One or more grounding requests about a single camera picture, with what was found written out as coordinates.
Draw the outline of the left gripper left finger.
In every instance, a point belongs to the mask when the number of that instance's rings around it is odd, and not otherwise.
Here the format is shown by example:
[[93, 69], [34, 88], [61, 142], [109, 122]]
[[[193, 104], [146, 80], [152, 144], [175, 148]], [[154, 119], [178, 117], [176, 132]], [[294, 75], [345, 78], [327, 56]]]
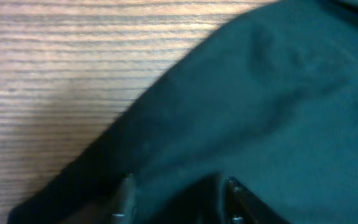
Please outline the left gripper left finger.
[[126, 174], [108, 195], [99, 197], [63, 224], [131, 224], [135, 216], [136, 182], [133, 174]]

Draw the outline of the black t-shirt with label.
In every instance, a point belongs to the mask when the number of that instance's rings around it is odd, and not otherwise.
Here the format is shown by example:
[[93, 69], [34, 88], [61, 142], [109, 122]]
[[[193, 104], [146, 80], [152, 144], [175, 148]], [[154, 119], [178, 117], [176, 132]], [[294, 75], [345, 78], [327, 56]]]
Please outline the black t-shirt with label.
[[279, 1], [168, 70], [9, 223], [137, 184], [136, 223], [221, 223], [238, 178], [290, 223], [358, 223], [358, 1]]

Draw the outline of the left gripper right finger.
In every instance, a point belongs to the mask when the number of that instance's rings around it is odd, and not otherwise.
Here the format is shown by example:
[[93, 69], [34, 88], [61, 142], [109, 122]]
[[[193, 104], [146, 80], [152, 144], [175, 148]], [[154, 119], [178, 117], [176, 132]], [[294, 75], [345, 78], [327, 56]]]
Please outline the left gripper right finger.
[[224, 185], [223, 212], [226, 223], [289, 224], [237, 178], [228, 177]]

